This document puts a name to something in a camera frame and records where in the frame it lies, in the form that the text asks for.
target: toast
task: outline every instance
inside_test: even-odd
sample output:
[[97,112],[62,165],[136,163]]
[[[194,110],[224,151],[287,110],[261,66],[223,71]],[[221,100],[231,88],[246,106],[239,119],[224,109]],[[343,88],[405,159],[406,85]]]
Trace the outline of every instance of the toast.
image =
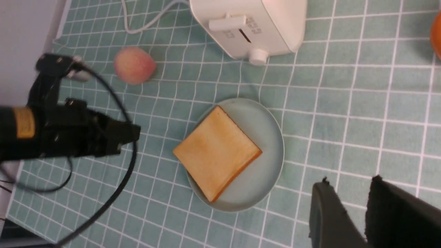
[[173,153],[214,202],[262,151],[217,106]]

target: white toaster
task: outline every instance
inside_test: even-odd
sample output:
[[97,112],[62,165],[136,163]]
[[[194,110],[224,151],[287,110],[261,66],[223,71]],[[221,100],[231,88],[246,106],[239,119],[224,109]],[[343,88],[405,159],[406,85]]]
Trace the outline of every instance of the white toaster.
[[190,0],[194,18],[234,59],[255,65],[296,52],[305,34],[307,0]]

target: toaster knob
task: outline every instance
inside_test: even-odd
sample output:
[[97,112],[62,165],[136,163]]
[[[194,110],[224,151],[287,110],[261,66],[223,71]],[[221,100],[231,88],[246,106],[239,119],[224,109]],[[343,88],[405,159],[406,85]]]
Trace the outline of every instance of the toaster knob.
[[252,49],[248,54],[248,58],[253,65],[264,65],[268,58],[268,52],[262,49]]

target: green checkered tablecloth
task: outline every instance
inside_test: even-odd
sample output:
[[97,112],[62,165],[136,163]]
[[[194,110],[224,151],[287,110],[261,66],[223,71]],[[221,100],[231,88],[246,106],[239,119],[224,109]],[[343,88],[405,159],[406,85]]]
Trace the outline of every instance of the green checkered tablecloth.
[[[130,27],[169,0],[127,0]],[[296,54],[256,67],[233,60],[176,5],[141,34],[127,34],[120,0],[72,0],[54,52],[79,55],[111,82],[142,126],[138,162],[117,202],[70,247],[306,248],[314,182],[327,176],[364,229],[370,178],[385,179],[441,207],[441,63],[429,41],[438,0],[308,0],[305,41]],[[158,68],[140,86],[121,82],[113,58],[124,46],[149,52]],[[85,99],[121,115],[95,81],[65,81],[60,100]],[[192,192],[172,149],[216,102],[261,102],[283,130],[283,172],[270,195],[240,213],[211,209]],[[74,161],[73,180],[53,195],[15,190],[7,217],[57,241],[115,190],[120,156]],[[64,159],[26,161],[20,180],[53,186]]]

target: plate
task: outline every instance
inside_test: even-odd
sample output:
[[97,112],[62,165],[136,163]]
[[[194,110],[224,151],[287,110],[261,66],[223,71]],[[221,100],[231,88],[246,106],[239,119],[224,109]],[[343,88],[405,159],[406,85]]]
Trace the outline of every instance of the plate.
[[[188,180],[199,199],[212,208],[224,212],[246,210],[262,201],[280,176],[285,155],[282,131],[271,112],[256,101],[234,98],[217,105],[262,150],[262,154],[250,163],[213,203],[208,201],[189,173]],[[213,108],[207,110],[197,124],[201,123]]]

